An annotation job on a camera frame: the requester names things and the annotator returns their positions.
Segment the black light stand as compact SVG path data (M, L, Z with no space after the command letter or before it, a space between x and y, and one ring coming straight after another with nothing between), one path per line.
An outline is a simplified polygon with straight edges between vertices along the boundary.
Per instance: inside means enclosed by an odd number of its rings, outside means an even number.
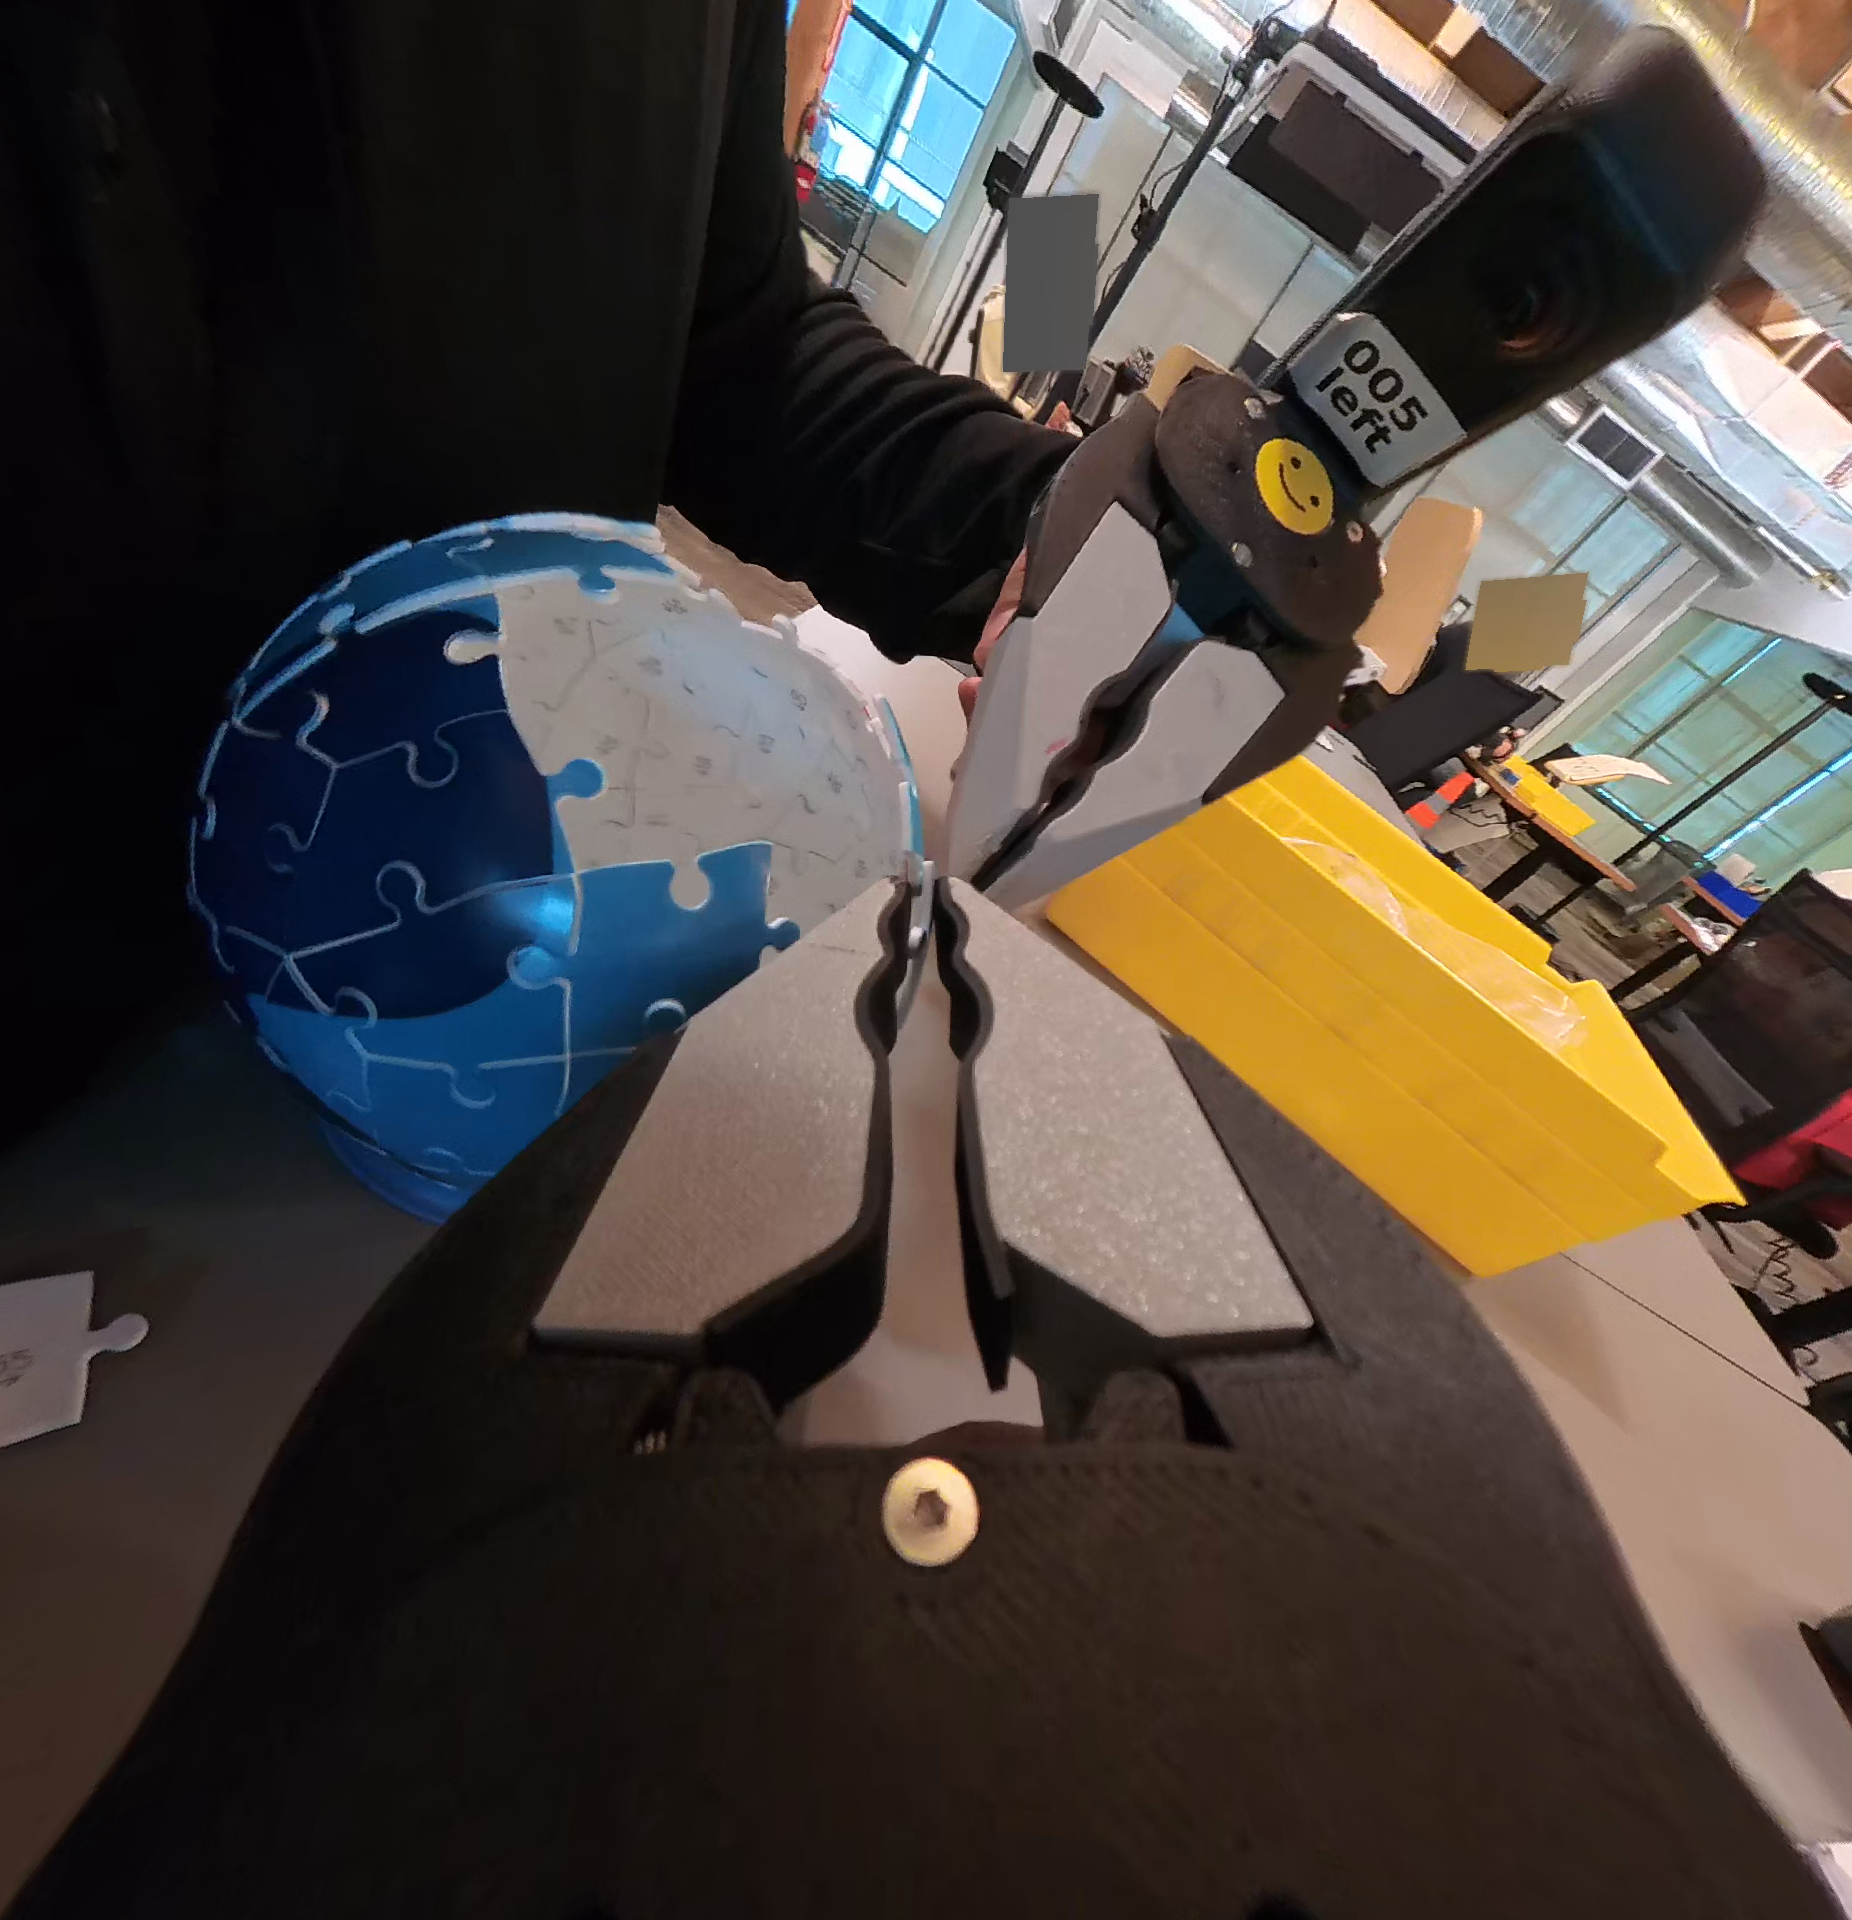
M1001 201L989 249L1006 256L1001 368L1010 376L1079 370L1086 359L1098 196L1033 193L1033 174L1066 112L1095 121L1095 89L1051 53L1033 53L1049 107L1015 189Z

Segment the person's left hand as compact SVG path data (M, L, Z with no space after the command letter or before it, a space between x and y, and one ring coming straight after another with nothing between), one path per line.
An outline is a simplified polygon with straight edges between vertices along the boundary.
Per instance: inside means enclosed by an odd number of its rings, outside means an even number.
M1019 615L1021 600L1023 600L1023 585L1026 585L1026 571L1028 571L1028 550L1021 549L1021 553L1010 562L1010 567L1002 575L1001 589L998 589L998 592L997 592L997 596L995 596L995 602L984 618L978 642L972 650L972 668L967 673L967 679L972 683L982 681L991 650L997 647L998 638L1010 627L1012 618Z

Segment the clear plastic bag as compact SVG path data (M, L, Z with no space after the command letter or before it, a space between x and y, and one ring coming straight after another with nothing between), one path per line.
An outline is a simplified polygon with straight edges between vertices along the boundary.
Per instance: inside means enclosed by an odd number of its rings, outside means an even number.
M1352 899L1377 912L1400 939L1459 978L1537 1043L1561 1049L1577 1046L1586 1037L1581 1004L1551 974L1528 969L1501 947L1456 928L1418 899L1395 893L1355 852L1305 837L1286 837L1282 843Z

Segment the large window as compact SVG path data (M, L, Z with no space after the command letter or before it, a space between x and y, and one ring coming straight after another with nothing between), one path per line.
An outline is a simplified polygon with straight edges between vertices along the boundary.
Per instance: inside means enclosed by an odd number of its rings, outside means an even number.
M818 182L930 233L1016 43L1002 4L848 4L818 104Z

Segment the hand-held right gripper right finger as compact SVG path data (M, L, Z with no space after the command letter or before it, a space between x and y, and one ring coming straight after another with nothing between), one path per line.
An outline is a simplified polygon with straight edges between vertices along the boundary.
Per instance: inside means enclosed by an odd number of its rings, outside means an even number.
M967 881L934 890L964 1296L991 1388L1289 1351L1317 1318L1173 1037Z

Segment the black mesh office chair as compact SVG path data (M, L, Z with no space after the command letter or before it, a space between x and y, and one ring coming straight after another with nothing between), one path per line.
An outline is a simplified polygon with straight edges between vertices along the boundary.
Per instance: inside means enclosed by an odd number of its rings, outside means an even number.
M1798 872L1674 987L1626 1014L1743 1194L1852 1092L1852 870Z

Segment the blue monster puzzle ball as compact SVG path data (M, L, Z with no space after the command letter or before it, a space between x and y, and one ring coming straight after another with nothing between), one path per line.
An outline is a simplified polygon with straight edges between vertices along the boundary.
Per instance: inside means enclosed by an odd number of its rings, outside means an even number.
M331 1153L438 1222L644 1043L921 856L890 707L653 525L404 539L248 659L189 901Z

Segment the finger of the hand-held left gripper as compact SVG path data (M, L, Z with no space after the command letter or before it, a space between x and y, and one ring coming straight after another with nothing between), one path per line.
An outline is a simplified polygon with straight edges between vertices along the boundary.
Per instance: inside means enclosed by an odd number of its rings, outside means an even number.
M1273 721L1286 690L1264 659L1224 638L1179 647L1124 742L1079 793L989 870L989 901L1037 903L1206 804L1220 775Z
M1002 881L1085 796L1171 611L1153 530L1112 502L1038 608L1012 615L978 671L947 801L951 875Z

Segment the person's left forearm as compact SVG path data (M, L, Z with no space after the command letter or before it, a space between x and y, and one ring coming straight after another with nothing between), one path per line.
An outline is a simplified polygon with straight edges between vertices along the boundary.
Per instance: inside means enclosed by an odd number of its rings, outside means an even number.
M890 659L978 660L1081 443L929 370L826 290L792 197L720 211L737 217L708 228L664 502Z

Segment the person's black top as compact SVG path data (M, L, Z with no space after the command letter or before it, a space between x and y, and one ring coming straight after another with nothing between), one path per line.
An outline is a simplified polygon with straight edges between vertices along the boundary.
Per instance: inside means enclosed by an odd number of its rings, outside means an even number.
M770 4L0 4L0 1153L191 947L218 697L369 549L670 487Z

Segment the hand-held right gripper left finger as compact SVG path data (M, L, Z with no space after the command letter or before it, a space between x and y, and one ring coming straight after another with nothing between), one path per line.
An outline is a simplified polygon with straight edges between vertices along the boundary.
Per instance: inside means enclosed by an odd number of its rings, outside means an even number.
M885 1309L914 884L868 885L670 1039L532 1336L788 1405Z

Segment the yellow plastic bin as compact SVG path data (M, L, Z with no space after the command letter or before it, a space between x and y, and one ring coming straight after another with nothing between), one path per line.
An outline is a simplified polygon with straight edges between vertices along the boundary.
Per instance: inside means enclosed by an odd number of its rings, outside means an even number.
M1586 1037L1537 1043L1286 837L1360 854L1551 974ZM1464 1273L1740 1201L1608 990L1561 977L1537 933L1309 759L1083 875L1044 917Z

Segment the white loose puzzle piece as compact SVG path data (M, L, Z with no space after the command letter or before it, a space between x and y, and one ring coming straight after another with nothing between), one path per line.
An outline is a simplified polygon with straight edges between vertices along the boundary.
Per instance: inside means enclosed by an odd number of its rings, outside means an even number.
M94 1326L92 1307L92 1271L0 1282L0 1449L75 1425L92 1359L146 1339L146 1316Z

